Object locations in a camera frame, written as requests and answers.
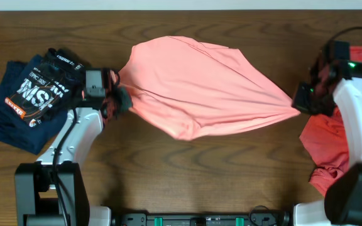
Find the red printed t-shirt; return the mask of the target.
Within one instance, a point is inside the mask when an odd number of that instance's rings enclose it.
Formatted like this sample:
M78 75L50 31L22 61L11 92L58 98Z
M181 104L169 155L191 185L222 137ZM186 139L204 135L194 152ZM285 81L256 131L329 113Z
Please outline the red printed t-shirt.
M362 46L350 47L351 60L362 62ZM349 170L349 148L338 107L332 116L318 114L307 121L300 141L316 164L309 183L325 196L328 188Z

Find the light pink t-shirt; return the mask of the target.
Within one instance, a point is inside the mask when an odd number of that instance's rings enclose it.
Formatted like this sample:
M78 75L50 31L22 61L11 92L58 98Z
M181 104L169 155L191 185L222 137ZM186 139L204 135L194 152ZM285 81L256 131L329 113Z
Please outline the light pink t-shirt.
M184 36L135 45L119 76L131 111L174 139L237 134L298 115L240 50Z

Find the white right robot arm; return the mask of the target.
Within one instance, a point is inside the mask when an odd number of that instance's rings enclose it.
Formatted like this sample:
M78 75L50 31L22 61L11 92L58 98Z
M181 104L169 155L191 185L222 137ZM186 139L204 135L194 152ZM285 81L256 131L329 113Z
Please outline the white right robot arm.
M301 83L293 107L309 114L338 108L349 149L349 170L318 202L293 209L294 225L362 225L362 62L316 60L310 83Z

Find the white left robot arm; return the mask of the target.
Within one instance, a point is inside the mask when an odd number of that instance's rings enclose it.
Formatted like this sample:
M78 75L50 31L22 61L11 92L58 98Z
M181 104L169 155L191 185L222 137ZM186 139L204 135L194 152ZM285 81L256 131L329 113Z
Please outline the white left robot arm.
M91 107L70 110L52 145L34 163L14 174L17 224L112 225L109 207L89 203L81 166L104 129L103 113Z

